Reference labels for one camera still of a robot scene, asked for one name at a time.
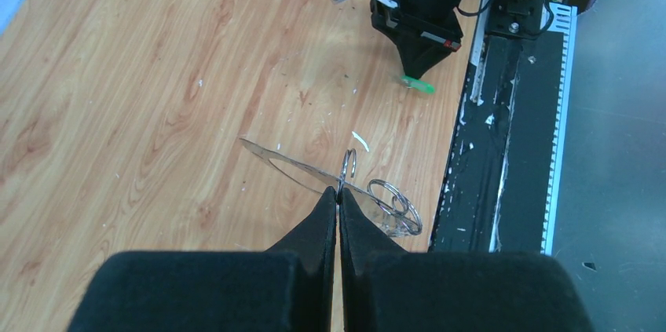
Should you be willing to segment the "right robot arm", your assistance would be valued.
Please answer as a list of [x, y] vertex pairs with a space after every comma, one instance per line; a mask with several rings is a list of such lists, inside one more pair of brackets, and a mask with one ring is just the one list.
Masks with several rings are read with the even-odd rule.
[[[444, 58], [459, 50], [463, 30], [458, 17], [462, 0], [371, 0], [372, 27], [396, 47], [403, 72], [419, 79]], [[486, 33], [535, 39], [548, 29], [541, 23], [548, 0], [488, 0], [479, 13], [489, 12]]]

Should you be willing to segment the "metal split keyring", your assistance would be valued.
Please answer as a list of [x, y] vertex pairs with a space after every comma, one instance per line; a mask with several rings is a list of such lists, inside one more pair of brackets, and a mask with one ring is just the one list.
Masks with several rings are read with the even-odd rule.
[[345, 187], [347, 177], [355, 177], [356, 166], [357, 151], [354, 148], [347, 149], [343, 156], [340, 174], [338, 176], [337, 198], [339, 202], [342, 200], [342, 191]]

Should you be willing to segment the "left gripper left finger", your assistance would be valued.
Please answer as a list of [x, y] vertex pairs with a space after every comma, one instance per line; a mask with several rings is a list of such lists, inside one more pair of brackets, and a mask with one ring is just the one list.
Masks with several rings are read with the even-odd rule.
[[71, 331], [328, 331], [336, 194], [263, 251], [125, 251], [90, 281]]

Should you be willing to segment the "key with green tag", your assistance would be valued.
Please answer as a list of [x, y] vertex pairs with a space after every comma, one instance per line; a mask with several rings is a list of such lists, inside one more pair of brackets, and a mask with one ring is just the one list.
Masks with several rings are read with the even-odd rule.
[[436, 91], [433, 85], [417, 78], [409, 77], [407, 75], [402, 75], [400, 77], [400, 80], [407, 88], [415, 89], [421, 93], [433, 94]]

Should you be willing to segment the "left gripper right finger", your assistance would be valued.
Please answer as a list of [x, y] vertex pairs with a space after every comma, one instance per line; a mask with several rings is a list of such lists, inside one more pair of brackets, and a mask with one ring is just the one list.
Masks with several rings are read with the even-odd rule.
[[591, 331], [573, 281], [531, 253], [413, 253], [338, 195], [348, 331]]

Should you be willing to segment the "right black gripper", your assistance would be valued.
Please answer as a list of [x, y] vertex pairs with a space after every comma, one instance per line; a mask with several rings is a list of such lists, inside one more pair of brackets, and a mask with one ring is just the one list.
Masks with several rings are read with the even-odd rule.
[[386, 29], [387, 37], [398, 33], [429, 39], [399, 38], [395, 42], [403, 72], [408, 77], [421, 79], [432, 67], [461, 48], [463, 30], [452, 10], [426, 17], [413, 8], [403, 8], [401, 0], [390, 1], [396, 2], [397, 6], [388, 7], [378, 0], [370, 2], [371, 24], [376, 30]]

